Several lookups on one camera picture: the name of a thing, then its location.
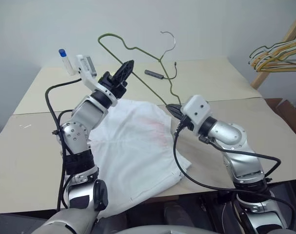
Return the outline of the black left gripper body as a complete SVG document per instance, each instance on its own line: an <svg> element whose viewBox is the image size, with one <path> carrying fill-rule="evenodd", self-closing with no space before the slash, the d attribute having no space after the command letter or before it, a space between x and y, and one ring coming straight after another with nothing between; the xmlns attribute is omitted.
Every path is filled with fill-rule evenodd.
<svg viewBox="0 0 296 234"><path fill-rule="evenodd" d="M126 92L127 82L119 84L119 81L113 80L113 76L108 71L103 74L98 83L107 88L117 99L120 99Z"/></svg>

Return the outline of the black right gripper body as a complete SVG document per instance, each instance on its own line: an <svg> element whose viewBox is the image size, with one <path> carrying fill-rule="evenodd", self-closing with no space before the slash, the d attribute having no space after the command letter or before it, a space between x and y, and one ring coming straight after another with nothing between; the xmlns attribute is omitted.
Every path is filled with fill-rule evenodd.
<svg viewBox="0 0 296 234"><path fill-rule="evenodd" d="M190 131L194 130L194 124L191 122L191 119L188 116L183 116L182 119L180 120L176 132L180 132L184 128L187 128Z"/></svg>

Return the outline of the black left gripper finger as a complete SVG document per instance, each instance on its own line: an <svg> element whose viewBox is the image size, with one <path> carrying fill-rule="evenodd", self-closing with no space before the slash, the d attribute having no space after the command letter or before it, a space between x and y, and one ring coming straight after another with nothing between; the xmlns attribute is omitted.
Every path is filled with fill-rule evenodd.
<svg viewBox="0 0 296 234"><path fill-rule="evenodd" d="M113 75L114 81L125 81L132 73L134 67L134 60L124 62L121 67Z"/></svg>
<svg viewBox="0 0 296 234"><path fill-rule="evenodd" d="M132 66L121 66L118 70L119 84L123 84L133 71Z"/></svg>

